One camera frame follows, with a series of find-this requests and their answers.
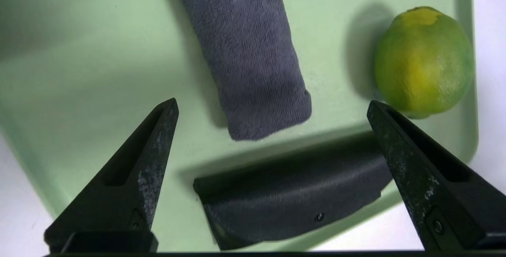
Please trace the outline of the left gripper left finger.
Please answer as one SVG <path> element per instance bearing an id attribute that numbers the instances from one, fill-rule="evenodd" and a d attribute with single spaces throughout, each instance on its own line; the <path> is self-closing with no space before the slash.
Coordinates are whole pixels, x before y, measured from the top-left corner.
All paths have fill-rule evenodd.
<path id="1" fill-rule="evenodd" d="M 179 110 L 158 104 L 44 233 L 49 249 L 157 249 L 151 231 Z"/>

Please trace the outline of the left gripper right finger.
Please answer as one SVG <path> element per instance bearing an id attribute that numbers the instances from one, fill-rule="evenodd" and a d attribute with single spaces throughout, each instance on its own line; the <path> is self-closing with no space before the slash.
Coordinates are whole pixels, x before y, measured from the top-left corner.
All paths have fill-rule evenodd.
<path id="1" fill-rule="evenodd" d="M 389 105 L 367 118 L 424 249 L 505 249 L 501 191 Z"/>

